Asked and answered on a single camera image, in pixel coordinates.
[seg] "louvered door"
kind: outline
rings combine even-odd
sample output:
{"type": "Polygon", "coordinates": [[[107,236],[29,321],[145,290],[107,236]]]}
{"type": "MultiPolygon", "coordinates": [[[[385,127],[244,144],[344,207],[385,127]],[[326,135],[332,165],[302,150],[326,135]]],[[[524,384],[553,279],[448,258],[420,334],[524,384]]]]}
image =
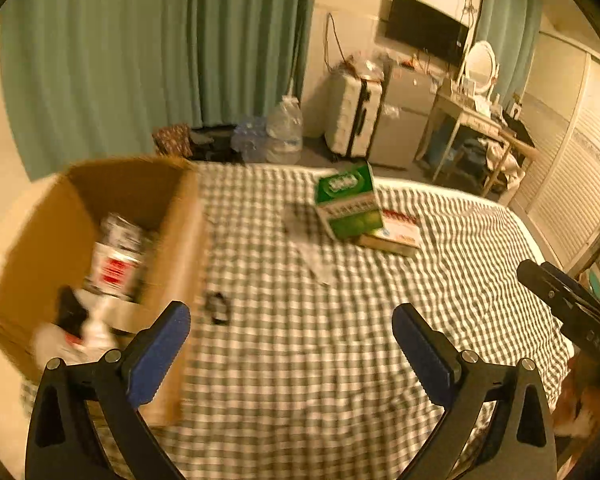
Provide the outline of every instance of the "louvered door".
{"type": "Polygon", "coordinates": [[[567,269],[600,230],[600,64],[595,61],[573,133],[528,214],[567,269]]]}
{"type": "Polygon", "coordinates": [[[521,119],[540,157],[528,167],[516,205],[529,211],[573,119],[587,54],[573,45],[540,34],[523,97],[521,119]]]}

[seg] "bed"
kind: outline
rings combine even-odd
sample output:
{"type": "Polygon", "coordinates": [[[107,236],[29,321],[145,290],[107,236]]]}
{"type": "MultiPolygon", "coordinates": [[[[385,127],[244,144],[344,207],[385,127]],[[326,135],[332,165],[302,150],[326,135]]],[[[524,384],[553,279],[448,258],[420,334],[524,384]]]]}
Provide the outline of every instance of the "bed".
{"type": "MultiPolygon", "coordinates": [[[[227,326],[194,320],[183,420],[157,432],[191,479],[396,478],[442,409],[395,343],[391,314],[412,303],[458,349],[487,362],[538,364],[550,404],[572,353],[549,309],[516,280],[542,254],[520,220],[454,190],[378,178],[382,206],[420,219],[412,258],[331,240],[312,209],[323,171],[199,164],[212,231],[209,292],[227,326]],[[289,242],[291,207],[333,266],[319,283],[289,242]]],[[[28,402],[33,388],[25,388],[28,402]]],[[[478,418],[476,439],[492,406],[478,418]]],[[[114,466],[124,466],[101,435],[114,466]]]]}

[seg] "white suitcase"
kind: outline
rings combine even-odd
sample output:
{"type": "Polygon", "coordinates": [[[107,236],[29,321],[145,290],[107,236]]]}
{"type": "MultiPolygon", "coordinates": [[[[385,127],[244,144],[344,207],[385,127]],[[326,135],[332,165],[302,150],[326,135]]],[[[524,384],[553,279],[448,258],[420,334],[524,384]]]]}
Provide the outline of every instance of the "white suitcase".
{"type": "Polygon", "coordinates": [[[381,96],[380,83],[346,73],[332,77],[324,139],[333,153],[366,158],[381,96]]]}

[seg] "plastic bottle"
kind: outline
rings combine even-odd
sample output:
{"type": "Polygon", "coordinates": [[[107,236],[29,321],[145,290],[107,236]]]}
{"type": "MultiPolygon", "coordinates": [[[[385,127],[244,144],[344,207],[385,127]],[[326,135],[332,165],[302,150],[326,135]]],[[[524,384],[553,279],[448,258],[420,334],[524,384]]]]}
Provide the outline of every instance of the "plastic bottle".
{"type": "Polygon", "coordinates": [[[267,161],[295,164],[302,152],[302,112],[298,99],[285,95],[267,117],[267,161]]]}
{"type": "Polygon", "coordinates": [[[264,117],[252,117],[235,127],[231,147],[240,152],[244,162],[264,162],[267,159],[266,125],[264,117]]]}

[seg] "oval mirror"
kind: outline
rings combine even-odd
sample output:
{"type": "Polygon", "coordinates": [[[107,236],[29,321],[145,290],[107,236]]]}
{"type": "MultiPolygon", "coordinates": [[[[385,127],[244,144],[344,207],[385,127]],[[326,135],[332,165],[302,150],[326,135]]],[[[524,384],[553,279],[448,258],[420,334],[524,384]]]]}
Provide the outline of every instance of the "oval mirror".
{"type": "Polygon", "coordinates": [[[475,93],[485,94],[496,72],[496,57],[488,41],[478,41],[464,58],[464,75],[475,81],[475,93]]]}

